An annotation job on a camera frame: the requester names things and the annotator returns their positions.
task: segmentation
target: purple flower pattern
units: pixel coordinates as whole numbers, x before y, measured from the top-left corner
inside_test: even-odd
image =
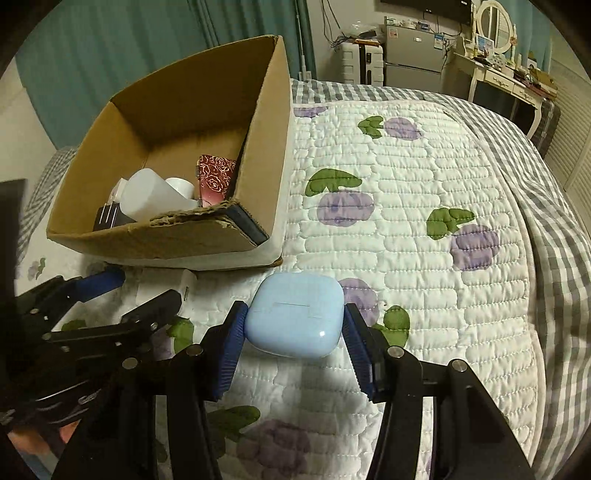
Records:
[[[368,327],[378,321],[378,296],[367,283],[358,278],[339,280],[345,294],[345,303],[355,303]]]
[[[166,328],[161,328],[150,337],[154,360],[166,360],[174,357],[173,339],[168,336]]]
[[[408,118],[400,116],[386,120],[384,130],[390,137],[402,138],[403,140],[418,140],[423,136],[414,123]]]
[[[462,226],[452,236],[453,264],[462,271],[484,270],[499,252],[499,235],[483,225]]]
[[[314,118],[320,115],[322,112],[326,112],[328,107],[326,106],[312,106],[312,107],[295,107],[294,115],[306,118]]]
[[[307,469],[308,434],[280,420],[266,420],[245,432],[236,456],[246,471],[260,480],[287,480]]]
[[[331,226],[351,226],[367,220],[374,212],[374,200],[367,193],[341,190],[327,193],[318,204],[318,220]]]
[[[37,280],[39,275],[43,273],[45,269],[45,257],[42,257],[40,260],[35,260],[27,271],[27,279],[32,281],[33,279]]]

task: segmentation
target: white cup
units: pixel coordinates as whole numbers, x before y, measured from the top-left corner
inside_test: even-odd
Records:
[[[180,179],[178,177],[170,177],[169,179],[166,179],[165,182],[168,183],[172,188],[174,188],[186,199],[193,198],[194,187],[190,181]]]
[[[151,168],[131,176],[119,204],[121,212],[136,222],[146,222],[165,212],[187,212],[198,206],[197,200],[186,199]]]

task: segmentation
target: mini fridge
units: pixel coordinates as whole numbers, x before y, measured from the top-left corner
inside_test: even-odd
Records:
[[[385,85],[439,93],[445,50],[431,32],[386,26]]]

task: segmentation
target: white drawer unit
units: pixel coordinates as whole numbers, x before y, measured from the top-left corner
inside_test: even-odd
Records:
[[[384,85],[384,51],[381,46],[342,43],[342,82],[354,85]]]
[[[512,93],[513,86],[515,85],[512,80],[509,80],[508,78],[505,78],[491,70],[486,71],[484,81],[506,91],[507,93]]]
[[[519,97],[524,102],[530,103],[531,105],[536,104],[537,98],[532,94],[527,88],[522,87],[521,85],[515,84],[513,87],[513,95]]]

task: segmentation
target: cardboard box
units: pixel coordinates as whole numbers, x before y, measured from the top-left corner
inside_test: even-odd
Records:
[[[242,40],[179,60],[117,93],[96,118],[56,197],[47,237],[124,264],[194,268],[179,260],[244,256],[284,217],[277,207],[287,203],[280,201],[280,187],[293,155],[290,124],[281,37]],[[237,159],[228,200],[92,231],[113,186],[141,168],[192,180],[198,192],[202,154]]]

